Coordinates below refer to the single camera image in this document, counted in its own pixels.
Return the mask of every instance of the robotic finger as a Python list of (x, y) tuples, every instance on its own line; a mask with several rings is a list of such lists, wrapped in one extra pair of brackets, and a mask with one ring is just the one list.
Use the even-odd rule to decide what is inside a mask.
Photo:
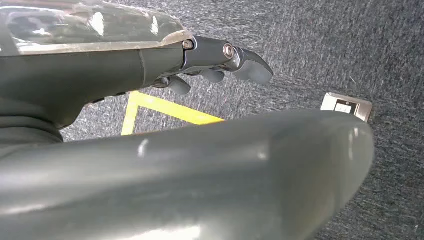
[[(224, 77), (224, 72), (233, 73), (238, 79), (252, 81), (257, 84), (266, 84), (273, 77), (274, 73), (270, 66), (256, 53), (234, 47), (231, 43), (223, 40), (194, 36), (182, 42), (183, 65), (181, 69), (172, 74), (186, 74), (189, 76), (201, 75), (211, 83), (220, 83)], [(152, 87), (163, 88), (164, 81), (174, 83), (177, 89), (182, 85), (187, 85), (180, 78), (180, 81), (172, 81), (171, 76), (161, 76)], [(177, 93), (188, 93), (186, 91), (175, 91)]]

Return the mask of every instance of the yellow floor marking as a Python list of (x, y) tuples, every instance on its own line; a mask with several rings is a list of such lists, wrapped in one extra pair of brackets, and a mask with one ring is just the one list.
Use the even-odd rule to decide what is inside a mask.
[(123, 120), (122, 136), (133, 134), (139, 107), (152, 109), (196, 125), (212, 124), (224, 121), (224, 119), (219, 117), (212, 116), (186, 106), (181, 106), (170, 101), (138, 91), (133, 91), (129, 94), (125, 119)]

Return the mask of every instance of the bolt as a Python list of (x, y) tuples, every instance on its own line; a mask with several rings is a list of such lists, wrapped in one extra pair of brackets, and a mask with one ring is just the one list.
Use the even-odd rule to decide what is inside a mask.
[(191, 40), (185, 40), (182, 42), (182, 48), (185, 50), (193, 49), (193, 42)]
[(224, 45), (224, 56), (227, 59), (232, 59), (234, 57), (234, 48), (231, 44), (226, 43)]

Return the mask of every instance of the gray robot arm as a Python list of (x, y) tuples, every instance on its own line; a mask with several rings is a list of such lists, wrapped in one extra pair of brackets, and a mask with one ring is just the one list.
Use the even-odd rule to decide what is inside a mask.
[(365, 122), (315, 110), (62, 143), (59, 129), (107, 96), (273, 72), (146, 9), (1, 0), (0, 18), (2, 239), (306, 240), (372, 164)]

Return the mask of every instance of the gray carpet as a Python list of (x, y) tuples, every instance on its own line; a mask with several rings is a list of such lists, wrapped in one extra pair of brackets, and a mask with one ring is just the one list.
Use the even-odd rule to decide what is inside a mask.
[[(256, 51), (275, 71), (267, 86), (189, 78), (192, 91), (143, 92), (224, 119), (317, 109), (324, 94), (374, 104), (376, 160), (365, 184), (316, 239), (424, 240), (424, 1), (144, 0), (122, 4), (181, 18), (194, 34)], [(116, 136), (128, 96), (86, 108), (67, 141)], [(136, 132), (183, 127), (140, 109)]]

